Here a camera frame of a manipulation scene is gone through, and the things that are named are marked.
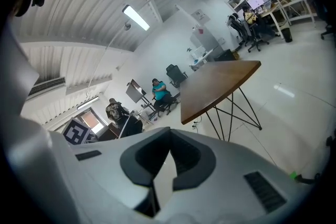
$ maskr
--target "person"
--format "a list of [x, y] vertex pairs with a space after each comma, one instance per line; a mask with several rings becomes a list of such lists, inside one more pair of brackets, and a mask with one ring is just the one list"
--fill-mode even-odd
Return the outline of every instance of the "person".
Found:
[[275, 32], [264, 22], [259, 14], [256, 15], [255, 13], [250, 12], [247, 8], [243, 8], [243, 11], [245, 21], [249, 25], [253, 25], [252, 28], [257, 35], [265, 34], [270, 37], [275, 37]]
[[142, 133], [142, 121], [130, 115], [130, 113], [121, 106], [121, 103], [117, 102], [114, 98], [111, 98], [109, 101], [110, 104], [106, 107], [106, 114], [110, 120], [116, 123], [118, 129], [122, 130], [128, 120], [127, 126], [122, 132], [122, 137]]
[[164, 84], [162, 81], [159, 81], [157, 79], [152, 80], [153, 83], [153, 99], [156, 99], [154, 103], [154, 108], [158, 112], [158, 116], [160, 112], [166, 111], [166, 114], [168, 115], [170, 113], [170, 106], [173, 103], [179, 103], [176, 98], [172, 97], [170, 92], [166, 89], [166, 84]]
[[243, 11], [244, 11], [245, 21], [249, 25], [254, 24], [256, 22], [256, 20], [257, 20], [257, 16], [253, 12], [250, 12], [247, 8], [243, 8]]
[[119, 129], [122, 129], [127, 121], [130, 113], [127, 112], [120, 102], [117, 102], [114, 98], [109, 100], [110, 104], [106, 107], [107, 117], [114, 121]]

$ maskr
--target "black metal table leg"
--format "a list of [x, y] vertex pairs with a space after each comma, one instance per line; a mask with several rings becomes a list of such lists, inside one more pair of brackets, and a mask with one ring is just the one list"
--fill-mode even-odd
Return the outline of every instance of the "black metal table leg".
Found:
[[206, 112], [206, 115], [208, 116], [208, 118], [209, 118], [209, 120], [210, 120], [210, 122], [211, 122], [211, 124], [212, 124], [213, 128], [215, 129], [215, 131], [216, 131], [216, 134], [217, 134], [217, 136], [218, 136], [218, 139], [219, 139], [219, 140], [221, 140], [221, 138], [219, 137], [219, 134], [218, 134], [218, 132], [217, 132], [217, 129], [216, 129], [216, 127], [215, 127], [214, 123], [212, 122], [212, 120], [211, 120], [211, 118], [210, 118], [210, 116], [209, 116], [208, 112]]
[[253, 108], [252, 108], [250, 102], [247, 100], [246, 96], [244, 95], [244, 93], [243, 93], [243, 91], [241, 90], [240, 87], [239, 87], [239, 89], [240, 89], [240, 91], [242, 92], [243, 96], [245, 97], [245, 99], [246, 99], [248, 105], [249, 105], [250, 108], [252, 109], [252, 112], [253, 112], [253, 114], [254, 114], [254, 117], [256, 117], [256, 119], [257, 119], [257, 122], [258, 122], [258, 125], [259, 125], [259, 130], [262, 130], [263, 128], [261, 128], [261, 125], [260, 125], [260, 122], [259, 122], [259, 120], [258, 120], [258, 117], [257, 117], [256, 113], [254, 112], [254, 110], [253, 110]]
[[240, 106], [238, 106], [235, 102], [232, 102], [236, 107], [238, 107], [246, 116], [248, 116], [250, 118], [250, 120], [252, 120], [256, 125], [258, 125], [258, 123], [256, 123], [256, 121], [254, 119], [252, 119], [244, 110], [242, 110], [242, 108]]
[[[222, 110], [222, 109], [219, 109], [219, 108], [216, 108], [216, 109], [219, 110], [219, 111], [222, 111], [223, 113], [228, 114], [228, 115], [231, 116], [230, 113], [228, 113], [228, 112], [226, 112], [226, 111], [224, 111], [224, 110]], [[248, 121], [245, 121], [245, 120], [243, 120], [243, 119], [240, 118], [240, 117], [237, 117], [237, 116], [234, 116], [234, 115], [232, 115], [232, 117], [234, 117], [234, 118], [236, 118], [236, 119], [239, 119], [239, 120], [241, 120], [241, 121], [243, 121], [243, 122], [246, 122], [246, 123], [248, 123], [248, 124], [250, 124], [250, 125], [252, 125], [252, 126], [254, 126], [254, 127], [256, 127], [256, 128], [259, 128], [258, 125], [254, 125], [253, 123], [250, 123], [250, 122], [248, 122]]]
[[228, 142], [230, 142], [230, 137], [231, 137], [232, 118], [233, 118], [233, 93], [232, 93], [232, 103], [231, 103], [231, 122], [230, 122], [230, 132], [229, 132], [229, 139], [228, 139]]
[[219, 124], [220, 124], [220, 129], [222, 130], [222, 136], [223, 136], [223, 140], [225, 141], [225, 138], [224, 138], [224, 133], [223, 133], [223, 127], [222, 127], [222, 122], [220, 121], [221, 119], [219, 118], [219, 114], [218, 114], [218, 110], [216, 109], [216, 112], [217, 112], [217, 116], [218, 116], [218, 120], [219, 120]]

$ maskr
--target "table top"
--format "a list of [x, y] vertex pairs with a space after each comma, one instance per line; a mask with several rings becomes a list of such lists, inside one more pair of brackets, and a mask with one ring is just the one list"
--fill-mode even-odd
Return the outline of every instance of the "table top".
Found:
[[238, 89], [260, 61], [207, 62], [181, 83], [181, 122], [199, 117]]
[[263, 18], [263, 17], [271, 14], [272, 12], [274, 12], [278, 7], [279, 7], [279, 4], [275, 5], [273, 8], [267, 10], [266, 12], [261, 13], [260, 16]]

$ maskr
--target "fluorescent ceiling light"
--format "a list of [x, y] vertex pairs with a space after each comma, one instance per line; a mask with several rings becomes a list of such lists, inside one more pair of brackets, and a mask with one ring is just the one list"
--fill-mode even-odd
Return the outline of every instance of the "fluorescent ceiling light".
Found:
[[122, 12], [124, 12], [128, 17], [130, 17], [133, 21], [135, 21], [146, 31], [149, 29], [149, 25], [130, 5], [126, 5], [126, 7], [122, 10]]
[[97, 101], [98, 98], [99, 98], [99, 96], [96, 96], [95, 98], [93, 98], [93, 99], [87, 101], [86, 103], [81, 104], [80, 106], [77, 107], [77, 110], [80, 110], [80, 109], [84, 108], [85, 106], [87, 106], [87, 105], [89, 105], [89, 104], [91, 104], [91, 103]]

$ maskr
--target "computer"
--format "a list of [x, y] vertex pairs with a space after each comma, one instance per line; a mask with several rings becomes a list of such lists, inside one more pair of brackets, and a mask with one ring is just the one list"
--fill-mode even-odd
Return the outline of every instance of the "computer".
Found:
[[240, 9], [240, 11], [237, 12], [238, 17], [244, 19], [244, 11], [243, 9]]
[[264, 0], [248, 0], [247, 3], [251, 6], [252, 9], [256, 9], [265, 2]]

